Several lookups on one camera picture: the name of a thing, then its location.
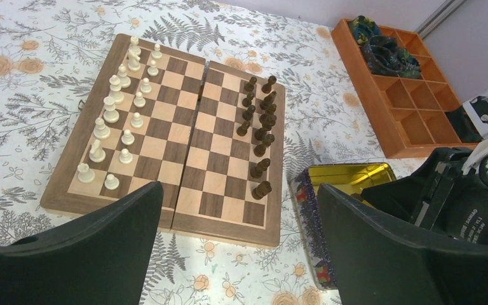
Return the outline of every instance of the floral tablecloth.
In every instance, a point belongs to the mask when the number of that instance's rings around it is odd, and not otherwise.
[[[0,0],[0,245],[70,221],[39,199],[120,32],[276,75],[287,179],[312,164],[385,161],[330,30],[202,0]],[[423,160],[388,162],[404,176]],[[340,304],[314,286],[287,183],[283,192],[272,250],[158,233],[140,303]]]

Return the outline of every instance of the white chess piece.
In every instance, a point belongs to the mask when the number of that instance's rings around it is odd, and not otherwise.
[[[141,65],[139,64],[139,56],[132,51],[128,51],[128,69],[132,72],[137,72],[139,69],[141,69]]]
[[[113,75],[109,79],[109,89],[109,96],[115,100],[115,105],[119,105],[125,100],[125,96],[121,92],[121,79],[117,75]]]
[[[110,190],[116,189],[117,187],[119,187],[119,184],[119,179],[117,179],[117,177],[115,177],[115,175],[113,175],[112,173],[108,174],[104,181],[105,188]]]
[[[124,64],[121,64],[119,66],[119,72],[117,72],[117,76],[121,80],[121,87],[122,88],[128,88],[132,81],[130,80],[130,77],[128,77],[128,74],[126,73],[126,67]]]
[[[154,45],[154,51],[151,52],[151,57],[154,59],[160,59],[161,58],[161,52],[160,52],[160,45],[157,43]]]
[[[141,128],[141,126],[143,126],[143,119],[141,118],[141,114],[139,114],[139,112],[133,114],[130,124],[134,128]]]
[[[145,106],[145,103],[147,101],[145,100],[145,98],[143,97],[143,93],[141,92],[136,92],[135,93],[135,97],[133,98],[133,104],[138,107],[138,108],[143,108]]]
[[[129,129],[125,129],[123,136],[121,137],[121,142],[124,145],[132,145],[135,137],[132,135],[132,132]]]
[[[133,159],[132,154],[130,154],[130,152],[126,148],[123,148],[121,154],[119,155],[119,161],[122,164],[129,164],[132,162],[132,159]]]
[[[104,119],[97,118],[95,121],[95,126],[93,131],[93,134],[96,137],[96,139],[105,140],[109,138],[110,133],[111,131],[109,130],[109,127],[105,125]]]
[[[141,48],[139,48],[138,44],[139,38],[135,36],[130,37],[130,47],[128,48],[128,51],[132,51],[137,56],[141,55]]]
[[[139,86],[139,90],[141,90],[141,92],[143,93],[149,93],[153,90],[149,78],[144,78],[141,80],[141,86]]]
[[[158,75],[158,68],[156,67],[156,61],[154,59],[149,62],[149,68],[147,69],[147,73],[150,76]]]
[[[104,97],[104,120],[115,123],[119,120],[119,112],[115,108],[115,100],[112,97]]]
[[[105,159],[105,151],[100,146],[100,140],[94,140],[89,151],[89,159],[94,163],[100,163]]]
[[[78,180],[82,183],[91,183],[94,180],[94,171],[89,168],[87,163],[78,165]]]

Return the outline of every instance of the wooden chessboard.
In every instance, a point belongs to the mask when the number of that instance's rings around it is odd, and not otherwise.
[[[163,56],[157,60],[159,74],[150,77],[146,63],[154,43],[140,40],[141,69],[128,71],[132,83],[122,89],[125,99],[117,105],[119,120],[106,123],[111,135],[101,140],[105,160],[90,161],[88,151],[95,139],[95,119],[104,111],[102,100],[109,94],[109,78],[117,74],[121,63],[126,65],[129,44],[130,36],[117,35],[42,196],[42,207],[86,214],[157,180],[164,188],[160,228],[240,244],[277,246],[285,110],[282,85],[273,87],[278,93],[278,121],[271,131],[276,140],[265,156],[258,158],[253,153],[258,141],[252,135],[261,127],[259,103],[266,96],[261,92],[266,80],[258,78],[252,128],[239,137],[235,130],[242,123],[245,110],[241,105],[243,85],[253,75],[211,62],[201,97],[204,58],[162,46]],[[145,107],[137,108],[132,100],[142,78],[150,79],[152,91],[144,95]],[[141,128],[130,125],[135,112],[142,116]],[[135,137],[130,146],[120,141],[124,129],[130,129]],[[119,162],[123,148],[133,154],[132,163]],[[251,178],[250,167],[263,158],[271,158],[271,166],[261,179]],[[89,184],[77,178],[76,167],[81,162],[95,172],[95,180]],[[104,186],[108,173],[120,181],[112,191]],[[265,179],[271,182],[273,191],[261,200],[253,199],[251,189]]]

